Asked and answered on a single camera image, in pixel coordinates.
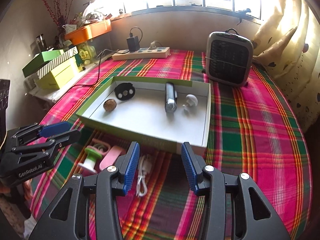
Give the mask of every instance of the pink phone case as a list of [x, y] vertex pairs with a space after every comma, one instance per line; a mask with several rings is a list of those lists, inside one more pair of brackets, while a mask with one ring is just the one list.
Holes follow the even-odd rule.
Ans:
[[107, 153], [107, 155], [103, 158], [103, 160], [101, 161], [99, 168], [100, 170], [104, 170], [105, 168], [113, 165], [117, 158], [120, 155], [124, 155], [126, 154], [125, 149], [119, 147], [119, 146], [113, 146], [110, 151]]

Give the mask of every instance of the power adapter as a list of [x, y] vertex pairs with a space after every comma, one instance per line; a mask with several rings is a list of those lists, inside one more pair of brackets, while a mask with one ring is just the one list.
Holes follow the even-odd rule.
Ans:
[[127, 38], [129, 51], [138, 51], [140, 49], [138, 36], [133, 36], [133, 34], [131, 32], [129, 35], [130, 35], [130, 37]]

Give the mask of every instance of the green box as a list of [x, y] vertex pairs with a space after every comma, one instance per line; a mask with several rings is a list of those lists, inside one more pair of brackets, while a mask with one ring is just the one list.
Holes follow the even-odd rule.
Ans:
[[37, 72], [40, 68], [46, 65], [51, 60], [63, 54], [63, 49], [44, 51], [41, 52], [38, 56], [34, 57], [23, 69], [24, 77], [28, 77], [31, 74]]

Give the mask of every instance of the white cable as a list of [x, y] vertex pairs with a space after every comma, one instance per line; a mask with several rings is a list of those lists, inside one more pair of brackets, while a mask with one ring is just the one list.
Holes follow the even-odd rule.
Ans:
[[153, 42], [151, 42], [151, 44], [150, 44], [150, 47], [148, 48], [148, 49], [157, 49], [158, 47], [156, 46], [156, 42], [157, 43], [159, 43], [159, 45], [161, 46], [161, 48], [163, 47], [162, 46], [162, 44], [161, 44], [161, 42], [159, 42], [159, 41], [153, 41]]
[[2, 146], [4, 145], [4, 142], [5, 142], [5, 140], [7, 139], [7, 131], [5, 131], [5, 136], [4, 136], [4, 138], [3, 138], [3, 141], [2, 141], [2, 144], [1, 144], [1, 146], [0, 146], [0, 150], [2, 149]]
[[137, 191], [136, 191], [136, 196], [138, 197], [143, 197], [147, 194], [148, 188], [146, 185], [146, 175], [151, 172], [152, 168], [152, 162], [151, 162], [151, 156], [150, 155], [143, 155], [139, 159], [139, 164], [138, 164], [138, 182], [137, 182]]

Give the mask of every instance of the white mushroom toy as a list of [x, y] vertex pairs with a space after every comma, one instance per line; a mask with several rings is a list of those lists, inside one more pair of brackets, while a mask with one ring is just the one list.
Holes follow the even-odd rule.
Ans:
[[187, 110], [188, 107], [195, 107], [198, 105], [198, 99], [194, 95], [187, 95], [186, 100], [187, 104], [183, 105], [185, 110]]

